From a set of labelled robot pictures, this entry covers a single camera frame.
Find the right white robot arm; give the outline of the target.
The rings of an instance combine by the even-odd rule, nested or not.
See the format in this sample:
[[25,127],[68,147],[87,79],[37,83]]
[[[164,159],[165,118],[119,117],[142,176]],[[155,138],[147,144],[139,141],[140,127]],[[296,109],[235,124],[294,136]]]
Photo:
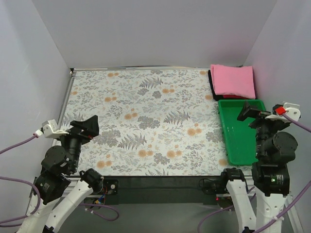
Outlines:
[[284,102],[264,111],[245,102],[237,116],[238,121],[252,118],[251,129],[256,130],[255,158],[252,164],[252,179],[257,210],[253,211],[246,190],[246,178],[240,169],[224,169],[220,188],[229,193],[233,201],[241,233],[279,233],[282,220],[278,216],[283,210],[290,191],[290,175],[287,164],[295,159],[298,142],[284,129],[291,120],[301,117],[298,104]]

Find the pink t shirt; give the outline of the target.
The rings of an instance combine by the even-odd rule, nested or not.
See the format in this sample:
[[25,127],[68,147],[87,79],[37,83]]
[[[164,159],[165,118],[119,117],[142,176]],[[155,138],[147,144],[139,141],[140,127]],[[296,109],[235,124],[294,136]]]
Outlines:
[[216,95],[255,99],[253,67],[211,65],[211,80]]

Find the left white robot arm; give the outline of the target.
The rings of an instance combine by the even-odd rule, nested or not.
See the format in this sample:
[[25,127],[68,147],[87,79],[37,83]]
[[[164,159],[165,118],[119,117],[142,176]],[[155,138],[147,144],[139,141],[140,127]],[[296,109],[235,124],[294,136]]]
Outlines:
[[99,135],[98,116],[85,121],[72,121],[71,128],[61,130],[55,120],[42,124],[40,134],[60,142],[50,147],[41,162],[42,170],[35,181],[37,191],[32,195],[27,217],[19,233],[56,233],[68,216],[90,194],[103,190],[104,177],[90,168],[79,172],[79,180],[66,197],[68,178],[78,171],[82,145]]

